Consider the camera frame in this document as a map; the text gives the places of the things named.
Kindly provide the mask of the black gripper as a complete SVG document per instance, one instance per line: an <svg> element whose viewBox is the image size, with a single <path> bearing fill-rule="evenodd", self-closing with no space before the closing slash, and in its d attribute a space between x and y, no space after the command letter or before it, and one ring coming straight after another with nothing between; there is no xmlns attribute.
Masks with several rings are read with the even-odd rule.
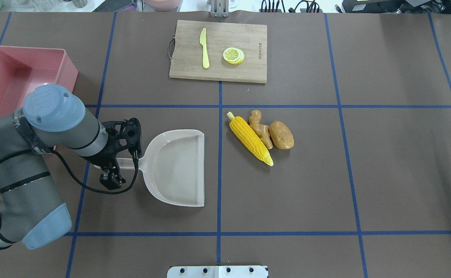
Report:
<svg viewBox="0 0 451 278"><path fill-rule="evenodd" d="M102 150L90 157L90 163L102 169L99 182L107 190L121 189L126 179L121 176L121 168L116 155L128 150L134 162L141 157L141 124L137 118L123 121L103 122L107 142Z"/></svg>

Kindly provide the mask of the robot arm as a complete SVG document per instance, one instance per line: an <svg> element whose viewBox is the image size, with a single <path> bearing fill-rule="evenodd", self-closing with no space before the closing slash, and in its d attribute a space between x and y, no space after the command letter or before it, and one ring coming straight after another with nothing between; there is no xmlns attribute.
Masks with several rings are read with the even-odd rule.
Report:
<svg viewBox="0 0 451 278"><path fill-rule="evenodd" d="M134 167L141 157L137 118L99 122L67 88L45 84L29 94L23 106L0 118L0 252L22 242L28 249L45 246L70 231L72 220L43 155L56 155L83 188L121 194L125 179L116 155L128 150ZM77 178L54 150L63 145L103 172L91 188Z"/></svg>

